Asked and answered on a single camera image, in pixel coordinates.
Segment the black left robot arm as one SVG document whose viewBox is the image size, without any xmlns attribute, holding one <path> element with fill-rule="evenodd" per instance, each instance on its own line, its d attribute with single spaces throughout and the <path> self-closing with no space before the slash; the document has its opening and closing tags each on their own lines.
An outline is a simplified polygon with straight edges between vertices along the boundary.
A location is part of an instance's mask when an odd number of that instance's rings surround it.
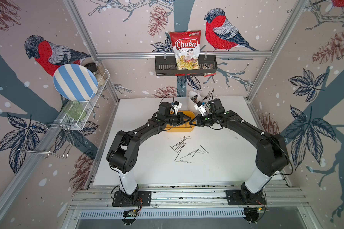
<svg viewBox="0 0 344 229">
<path fill-rule="evenodd" d="M 150 137 L 165 130 L 167 126 L 179 127 L 192 120 L 178 109 L 181 103 L 161 102 L 147 123 L 133 131 L 119 131 L 107 154 L 107 161 L 111 170 L 118 174 L 121 196 L 136 201 L 139 186 L 132 169 L 136 165 L 140 145 Z"/>
</svg>

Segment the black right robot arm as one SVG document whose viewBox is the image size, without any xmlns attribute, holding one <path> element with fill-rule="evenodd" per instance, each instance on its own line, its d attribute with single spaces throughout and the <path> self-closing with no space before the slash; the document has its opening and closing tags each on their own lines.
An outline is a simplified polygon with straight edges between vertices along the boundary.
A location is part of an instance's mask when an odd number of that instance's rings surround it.
<svg viewBox="0 0 344 229">
<path fill-rule="evenodd" d="M 253 173 L 241 185 L 240 198 L 249 203 L 263 191 L 264 186 L 278 175 L 278 171 L 290 164 L 288 152 L 285 149 L 285 141 L 280 134 L 272 135 L 260 130 L 241 118 L 232 110 L 226 111 L 220 99 L 210 100 L 207 106 L 198 102 L 194 108 L 198 114 L 189 123 L 196 127 L 210 127 L 219 124 L 239 134 L 257 150 Z"/>
</svg>

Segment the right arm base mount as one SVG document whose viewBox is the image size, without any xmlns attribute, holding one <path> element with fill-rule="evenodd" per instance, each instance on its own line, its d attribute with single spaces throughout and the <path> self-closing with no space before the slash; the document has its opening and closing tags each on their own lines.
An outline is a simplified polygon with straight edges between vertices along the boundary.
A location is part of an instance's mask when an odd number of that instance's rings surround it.
<svg viewBox="0 0 344 229">
<path fill-rule="evenodd" d="M 228 205 L 266 205 L 267 201 L 263 191 L 256 194 L 246 190 L 231 189 L 226 190 L 226 200 Z"/>
</svg>

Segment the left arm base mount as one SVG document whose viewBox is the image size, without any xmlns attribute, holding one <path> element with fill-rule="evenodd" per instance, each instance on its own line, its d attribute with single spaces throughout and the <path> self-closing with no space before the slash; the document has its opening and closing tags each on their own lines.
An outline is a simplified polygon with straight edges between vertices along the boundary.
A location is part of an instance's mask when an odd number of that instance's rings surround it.
<svg viewBox="0 0 344 229">
<path fill-rule="evenodd" d="M 112 206 L 113 207 L 134 207 L 143 206 L 149 207 L 151 205 L 152 192 L 151 191 L 137 191 L 132 195 L 127 195 L 121 190 L 114 193 Z"/>
</svg>

